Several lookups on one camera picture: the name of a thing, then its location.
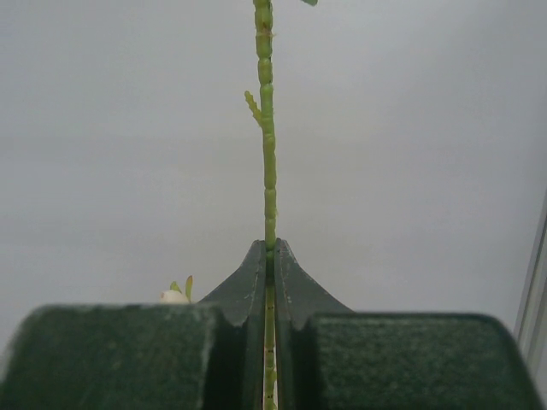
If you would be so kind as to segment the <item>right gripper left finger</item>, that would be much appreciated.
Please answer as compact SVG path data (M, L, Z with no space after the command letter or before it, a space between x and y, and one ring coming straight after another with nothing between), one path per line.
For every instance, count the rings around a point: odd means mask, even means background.
M265 249L191 304L49 304L1 362L4 409L259 409Z

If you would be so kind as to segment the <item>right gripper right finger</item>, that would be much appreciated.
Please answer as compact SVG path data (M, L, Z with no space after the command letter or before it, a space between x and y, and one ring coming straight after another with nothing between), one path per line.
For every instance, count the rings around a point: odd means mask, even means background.
M358 313L275 250L281 409L540 409L508 329L478 313Z

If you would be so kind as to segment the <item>pale pink flower stem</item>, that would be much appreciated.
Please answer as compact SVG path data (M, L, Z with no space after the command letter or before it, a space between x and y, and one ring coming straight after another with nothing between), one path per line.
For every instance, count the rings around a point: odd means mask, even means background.
M183 286L173 281L168 290L160 294L160 303L164 304L189 304L192 303L193 276L190 275Z

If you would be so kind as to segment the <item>peach flower stem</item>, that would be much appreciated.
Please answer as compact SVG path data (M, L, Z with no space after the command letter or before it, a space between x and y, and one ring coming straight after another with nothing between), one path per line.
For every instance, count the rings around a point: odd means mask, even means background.
M273 86L273 5L268 0L253 2L256 29L257 77L260 100L257 102L249 91L245 101L262 131L263 184L264 184L264 241L265 241L265 327L264 327L264 400L265 409L275 409L275 385L277 381L275 359L275 302L274 302L274 247L277 239L277 170L276 136L274 129Z

